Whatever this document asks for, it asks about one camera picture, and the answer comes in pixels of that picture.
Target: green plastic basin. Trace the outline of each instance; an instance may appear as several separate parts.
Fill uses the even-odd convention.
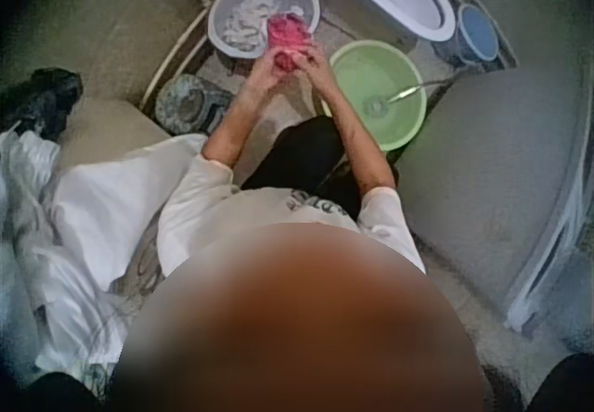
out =
[[[421,82],[419,71],[404,53],[381,41],[355,41],[337,51],[330,65],[339,87],[381,150],[401,148],[417,134],[427,109],[424,89],[391,104],[383,117],[369,116],[363,110],[364,102],[370,97],[390,97]],[[331,116],[326,102],[322,104],[326,115]]]

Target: gray wall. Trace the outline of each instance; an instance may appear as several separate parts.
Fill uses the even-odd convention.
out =
[[[559,215],[583,117],[591,0],[481,0],[520,67],[461,81],[399,162],[411,228],[501,313]]]

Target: floor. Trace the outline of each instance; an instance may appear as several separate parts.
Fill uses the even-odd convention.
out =
[[[0,85],[33,70],[78,71],[84,94],[138,103],[199,0],[29,0],[3,27]]]
[[[4,31],[3,87],[26,79],[36,68],[59,66],[80,72],[89,96],[138,103],[161,59],[200,11],[200,3],[34,0],[21,11],[18,22]],[[322,21],[318,36],[333,40],[327,44],[327,53],[351,39],[329,19]],[[240,77],[228,76],[217,57],[210,58],[200,74],[231,91],[237,91],[241,83]],[[300,90],[278,98],[270,109],[283,116],[265,118],[254,132],[246,154],[251,158],[239,165],[239,179],[264,156],[277,132],[313,113],[307,84],[294,88]],[[567,355],[564,347],[545,328],[537,330],[531,340],[506,330],[501,318],[465,288],[446,262],[429,249],[420,247],[420,252],[429,276],[458,312],[481,359],[501,367],[518,381],[524,397],[530,398],[552,367]]]

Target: hand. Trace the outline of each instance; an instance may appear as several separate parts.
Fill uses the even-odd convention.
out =
[[[244,85],[265,98],[268,92],[289,74],[275,64],[275,56],[284,50],[283,47],[271,48],[256,59]]]
[[[305,72],[312,86],[322,97],[328,98],[336,92],[341,92],[332,67],[324,58],[319,46],[309,46],[301,49],[300,52],[291,52],[291,59],[300,70]]]

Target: tiled floor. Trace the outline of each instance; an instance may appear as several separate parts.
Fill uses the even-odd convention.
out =
[[[0,83],[21,81],[39,67],[59,66],[83,75],[87,95],[137,103],[161,59],[199,11],[198,0],[31,1],[18,23],[4,30]],[[328,54],[352,40],[327,19],[316,37]],[[439,63],[423,63],[429,48],[421,43],[410,51],[421,74],[450,73]],[[206,62],[200,75],[232,92],[243,81],[241,76],[229,76],[217,56]],[[315,113],[307,82],[287,88],[292,91],[273,100],[254,131],[237,169],[239,181],[254,169],[282,129]],[[465,288],[447,263],[430,250],[421,249],[421,254],[429,276],[458,312],[481,359],[510,373],[524,396],[530,397],[566,355],[565,349],[544,328],[532,340],[504,329],[501,318]]]

